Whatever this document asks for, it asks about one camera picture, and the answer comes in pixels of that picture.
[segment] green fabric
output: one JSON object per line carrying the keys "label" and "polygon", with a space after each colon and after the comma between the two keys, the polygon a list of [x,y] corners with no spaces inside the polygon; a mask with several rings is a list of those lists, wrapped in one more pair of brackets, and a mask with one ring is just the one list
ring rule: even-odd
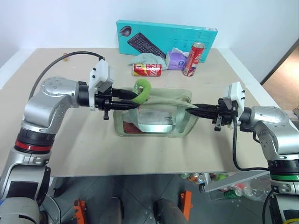
{"label": "green fabric", "polygon": [[153,109],[162,111],[174,111],[175,127],[170,133],[142,133],[130,134],[123,130],[123,111],[115,110],[114,127],[120,136],[162,136],[162,137],[183,137],[187,135],[196,124],[198,117],[186,112],[187,108],[195,108],[191,104],[192,93],[182,89],[152,89],[149,99],[142,105],[142,109]]}

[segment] green sponge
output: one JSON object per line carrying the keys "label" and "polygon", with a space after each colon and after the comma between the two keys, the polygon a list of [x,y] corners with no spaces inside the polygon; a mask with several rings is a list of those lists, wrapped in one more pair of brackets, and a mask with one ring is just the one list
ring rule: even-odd
{"label": "green sponge", "polygon": [[143,88],[142,92],[137,97],[132,99],[132,101],[137,104],[143,104],[150,96],[151,85],[147,79],[145,79],[145,78],[138,79],[133,88],[133,92],[138,94],[138,90],[140,87]]}

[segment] table surface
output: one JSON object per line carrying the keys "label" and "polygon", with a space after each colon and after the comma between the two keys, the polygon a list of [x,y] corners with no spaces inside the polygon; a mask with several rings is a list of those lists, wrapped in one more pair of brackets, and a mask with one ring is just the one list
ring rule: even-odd
{"label": "table surface", "polygon": [[[129,61],[134,56],[121,55],[118,49],[37,49],[0,90],[0,172],[20,129],[23,110],[31,87],[42,70],[64,52],[89,50],[101,54],[115,71],[114,88],[131,87],[138,77],[131,74]],[[71,56],[52,67],[44,78],[62,76],[89,82],[89,73],[97,58]],[[258,102],[222,57],[212,49],[193,77],[181,71],[166,70],[161,77],[149,77],[153,88],[182,88],[192,92],[193,103],[215,105],[224,88],[240,81],[246,90],[245,106]],[[233,131],[223,127],[214,131],[211,120],[199,119],[183,138],[153,136],[120,137],[103,112],[89,108],[69,109],[56,135],[49,162],[52,176],[123,175],[234,171],[232,161]],[[237,158],[241,167],[267,166],[262,150],[250,133],[238,132]]]}

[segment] keyboard image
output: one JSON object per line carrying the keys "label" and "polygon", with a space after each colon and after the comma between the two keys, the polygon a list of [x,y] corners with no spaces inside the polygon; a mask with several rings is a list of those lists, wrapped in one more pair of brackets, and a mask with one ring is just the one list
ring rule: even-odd
{"label": "keyboard image", "polygon": [[135,36],[133,36],[130,40],[128,40],[128,44],[130,44],[140,53],[152,53],[162,58],[166,58],[166,54],[163,51],[161,51],[156,45],[154,45],[142,33],[138,33]]}

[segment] teal box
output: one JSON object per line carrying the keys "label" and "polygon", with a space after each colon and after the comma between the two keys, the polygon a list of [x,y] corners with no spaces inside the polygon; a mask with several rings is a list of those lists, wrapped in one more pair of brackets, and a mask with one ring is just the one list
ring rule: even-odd
{"label": "teal box", "polygon": [[118,20],[116,22],[121,54],[138,55],[153,53],[166,57],[176,47],[189,52],[194,42],[205,45],[200,62],[205,62],[217,35],[217,30],[206,27],[191,27],[152,22]]}

